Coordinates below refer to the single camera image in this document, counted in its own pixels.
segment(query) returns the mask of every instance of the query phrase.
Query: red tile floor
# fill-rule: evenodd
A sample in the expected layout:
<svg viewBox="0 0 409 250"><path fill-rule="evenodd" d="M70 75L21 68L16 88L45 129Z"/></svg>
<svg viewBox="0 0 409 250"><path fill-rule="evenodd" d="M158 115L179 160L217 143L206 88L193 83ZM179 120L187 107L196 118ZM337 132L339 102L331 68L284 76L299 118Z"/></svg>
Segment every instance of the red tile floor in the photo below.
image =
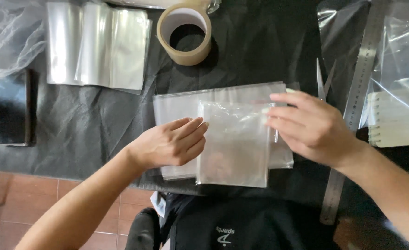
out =
<svg viewBox="0 0 409 250"><path fill-rule="evenodd" d="M0 208L0 250L13 250L31 225L78 184L78 181L0 172L0 202L6 197L5 205ZM135 215L145 207L152 207L151 195L151 191L124 190L81 249L123 250Z"/></svg>

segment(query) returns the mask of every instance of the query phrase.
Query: metal ruler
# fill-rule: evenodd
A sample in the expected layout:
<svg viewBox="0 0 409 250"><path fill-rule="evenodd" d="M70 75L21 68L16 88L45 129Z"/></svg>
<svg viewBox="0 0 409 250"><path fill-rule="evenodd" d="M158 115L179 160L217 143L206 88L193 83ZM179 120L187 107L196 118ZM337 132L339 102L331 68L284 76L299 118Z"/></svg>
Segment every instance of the metal ruler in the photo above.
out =
<svg viewBox="0 0 409 250"><path fill-rule="evenodd" d="M359 128L368 82L376 56L376 48L382 35L387 3L389 3L389 0L373 0L368 13L343 116L346 125L354 134ZM320 214L320 222L325 225L333 225L336 221L344 181L345 176L343 174L331 169Z"/></svg>

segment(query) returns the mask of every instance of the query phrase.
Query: forearm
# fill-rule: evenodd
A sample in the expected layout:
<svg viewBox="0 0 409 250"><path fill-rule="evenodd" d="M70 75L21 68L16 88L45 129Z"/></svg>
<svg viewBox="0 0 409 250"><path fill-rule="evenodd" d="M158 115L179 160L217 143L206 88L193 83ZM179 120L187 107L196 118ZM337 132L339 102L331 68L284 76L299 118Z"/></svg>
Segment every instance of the forearm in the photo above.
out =
<svg viewBox="0 0 409 250"><path fill-rule="evenodd" d="M78 249L119 194L144 170L126 150L60 199L25 234L16 250Z"/></svg>
<svg viewBox="0 0 409 250"><path fill-rule="evenodd" d="M336 168L362 187L409 241L409 173L368 146Z"/></svg>

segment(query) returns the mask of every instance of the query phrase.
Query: scissors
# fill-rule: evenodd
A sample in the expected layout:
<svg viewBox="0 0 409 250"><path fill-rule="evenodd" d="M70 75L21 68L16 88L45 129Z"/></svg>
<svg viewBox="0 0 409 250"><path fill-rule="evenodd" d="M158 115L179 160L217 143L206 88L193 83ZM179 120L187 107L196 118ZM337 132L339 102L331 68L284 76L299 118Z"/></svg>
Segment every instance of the scissors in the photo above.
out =
<svg viewBox="0 0 409 250"><path fill-rule="evenodd" d="M317 87L319 93L319 99L326 102L326 94L331 86L331 81L334 76L334 68L336 67L336 60L334 60L333 67L330 70L328 78L326 79L325 85L323 85L322 80L322 71L320 70L319 58L316 59L316 66L317 66Z"/></svg>

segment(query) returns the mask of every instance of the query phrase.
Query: hand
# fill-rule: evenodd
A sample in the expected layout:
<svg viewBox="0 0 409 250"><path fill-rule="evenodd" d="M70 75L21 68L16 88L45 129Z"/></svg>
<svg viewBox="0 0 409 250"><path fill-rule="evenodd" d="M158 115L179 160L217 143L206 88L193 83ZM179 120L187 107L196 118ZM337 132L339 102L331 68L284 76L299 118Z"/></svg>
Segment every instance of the hand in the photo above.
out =
<svg viewBox="0 0 409 250"><path fill-rule="evenodd" d="M330 167L353 159L368 144L356 139L335 107L301 91L271 94L271 100L296 107L265 112L266 125L279 131L292 151Z"/></svg>
<svg viewBox="0 0 409 250"><path fill-rule="evenodd" d="M202 117L183 118L153 127L127 145L130 155L144 169L188 163L202 153L209 123Z"/></svg>

